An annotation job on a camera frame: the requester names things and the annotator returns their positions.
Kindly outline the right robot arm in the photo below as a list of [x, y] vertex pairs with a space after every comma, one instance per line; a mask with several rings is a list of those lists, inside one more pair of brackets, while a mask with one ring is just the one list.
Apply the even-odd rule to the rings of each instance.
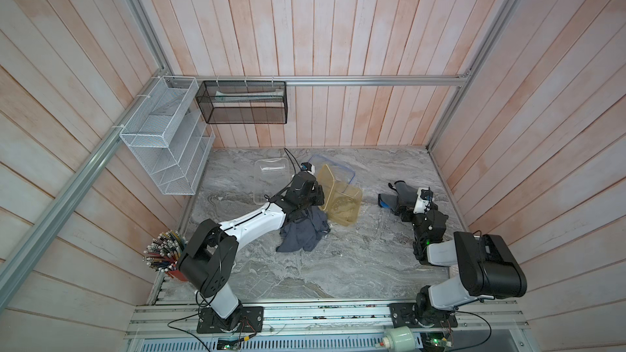
[[414, 229], [414, 255], [420, 264], [458, 267], [457, 275], [420, 290], [414, 308], [420, 326], [444, 322], [474, 301], [521, 298], [526, 293], [526, 275], [501, 236], [456, 231], [445, 241], [448, 216], [435, 207], [404, 215]]

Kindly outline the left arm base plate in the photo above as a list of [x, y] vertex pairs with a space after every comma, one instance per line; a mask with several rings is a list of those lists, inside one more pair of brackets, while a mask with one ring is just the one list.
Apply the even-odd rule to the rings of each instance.
[[264, 308], [262, 306], [241, 306], [228, 318], [221, 318], [212, 308], [200, 310], [197, 333], [259, 333], [262, 331]]

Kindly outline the yellow lunch box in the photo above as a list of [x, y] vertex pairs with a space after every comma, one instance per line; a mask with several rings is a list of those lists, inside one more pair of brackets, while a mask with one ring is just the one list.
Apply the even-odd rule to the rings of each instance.
[[344, 182], [335, 184], [326, 208], [329, 221], [344, 227], [353, 226], [358, 219], [363, 192]]

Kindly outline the clear lunch box lid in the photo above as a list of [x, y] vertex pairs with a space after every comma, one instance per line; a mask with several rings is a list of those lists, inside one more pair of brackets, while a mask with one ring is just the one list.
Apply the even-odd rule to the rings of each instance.
[[322, 167], [327, 165], [337, 181], [352, 184], [355, 179], [355, 171], [352, 168], [330, 156], [313, 154], [308, 162], [313, 166], [313, 174], [316, 177], [319, 175], [319, 172], [321, 172]]

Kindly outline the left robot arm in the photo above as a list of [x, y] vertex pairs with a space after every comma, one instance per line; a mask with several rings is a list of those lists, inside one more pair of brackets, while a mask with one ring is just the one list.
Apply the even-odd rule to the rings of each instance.
[[302, 219], [313, 206], [324, 204], [324, 192], [314, 174], [303, 170], [259, 209], [239, 218], [216, 223], [203, 221], [187, 243], [177, 267], [220, 319], [241, 312], [241, 301], [228, 280], [236, 255], [259, 237]]

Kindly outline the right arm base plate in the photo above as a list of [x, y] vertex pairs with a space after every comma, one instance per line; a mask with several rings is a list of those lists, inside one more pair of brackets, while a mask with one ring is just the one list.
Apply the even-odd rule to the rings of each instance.
[[453, 311], [441, 311], [418, 303], [389, 304], [391, 321], [395, 328], [410, 329], [456, 328], [458, 322]]

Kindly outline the clear lunch box blue rim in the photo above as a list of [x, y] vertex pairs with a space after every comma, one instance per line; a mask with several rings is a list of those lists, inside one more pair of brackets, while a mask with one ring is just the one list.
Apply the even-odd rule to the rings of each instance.
[[293, 177], [293, 167], [285, 157], [261, 159], [254, 163], [253, 201], [263, 205], [287, 186]]

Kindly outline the dark grey cloth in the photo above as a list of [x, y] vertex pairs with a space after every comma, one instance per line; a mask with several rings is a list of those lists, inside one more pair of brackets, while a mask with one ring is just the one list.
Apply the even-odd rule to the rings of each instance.
[[318, 206], [303, 210], [298, 217], [280, 229], [282, 242], [277, 253], [311, 252], [331, 231], [328, 217]]

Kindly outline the yellow lunch box lid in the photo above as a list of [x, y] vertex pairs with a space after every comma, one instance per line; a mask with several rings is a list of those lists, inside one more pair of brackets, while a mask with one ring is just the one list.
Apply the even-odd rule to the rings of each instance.
[[330, 209], [336, 193], [336, 179], [328, 164], [324, 164], [319, 169], [316, 178], [324, 192], [324, 204], [320, 206], [320, 209], [326, 212]]

